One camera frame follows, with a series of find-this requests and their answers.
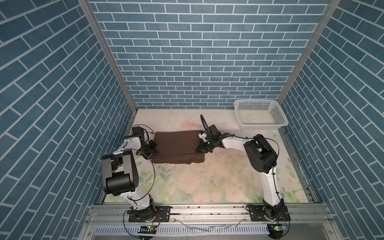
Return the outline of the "brown trousers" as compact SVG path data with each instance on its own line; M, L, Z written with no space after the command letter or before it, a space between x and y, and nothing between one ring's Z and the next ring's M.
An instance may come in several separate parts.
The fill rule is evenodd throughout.
M197 153L200 130L181 132L157 132L154 142L158 145L158 154L152 157L154 164L191 164L203 163L204 153Z

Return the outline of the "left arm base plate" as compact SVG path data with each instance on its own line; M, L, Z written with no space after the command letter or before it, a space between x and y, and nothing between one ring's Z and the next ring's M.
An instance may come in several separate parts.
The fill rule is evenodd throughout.
M129 211L129 223L169 222L170 206L149 206L143 210Z

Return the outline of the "white plastic basket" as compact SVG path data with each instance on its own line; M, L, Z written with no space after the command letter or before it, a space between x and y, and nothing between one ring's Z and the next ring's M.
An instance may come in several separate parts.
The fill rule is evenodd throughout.
M236 100L234 108L241 130L277 130L289 124L275 100Z

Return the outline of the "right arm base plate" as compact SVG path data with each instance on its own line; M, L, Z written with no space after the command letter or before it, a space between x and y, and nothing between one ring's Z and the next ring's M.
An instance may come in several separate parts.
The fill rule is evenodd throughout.
M249 212L252 222L262 222L262 221L288 222L291 220L291 216L287 206L283 206L281 210L278 210L278 213L274 217L268 217L267 212L264 210L264 206L261 206L261 205L246 205L246 210Z

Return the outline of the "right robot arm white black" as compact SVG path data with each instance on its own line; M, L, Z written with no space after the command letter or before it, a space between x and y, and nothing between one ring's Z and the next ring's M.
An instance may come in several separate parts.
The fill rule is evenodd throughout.
M264 191L265 218L269 221L291 220L284 199L278 191L275 167L279 155L269 144L268 139L261 134L252 138L238 137L229 133L221 134L214 125L205 126L205 129L199 133L199 138L197 153L211 153L216 147L245 152L253 169L260 174Z

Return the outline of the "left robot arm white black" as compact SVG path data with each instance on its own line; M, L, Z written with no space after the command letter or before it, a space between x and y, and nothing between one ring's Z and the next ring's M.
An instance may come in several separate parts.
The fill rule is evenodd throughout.
M139 137L126 137L116 151L101 158L103 189L107 195L120 197L132 205L129 214L133 220L152 222L157 216L154 200L139 187L135 161L136 153L143 154L140 150L143 143Z

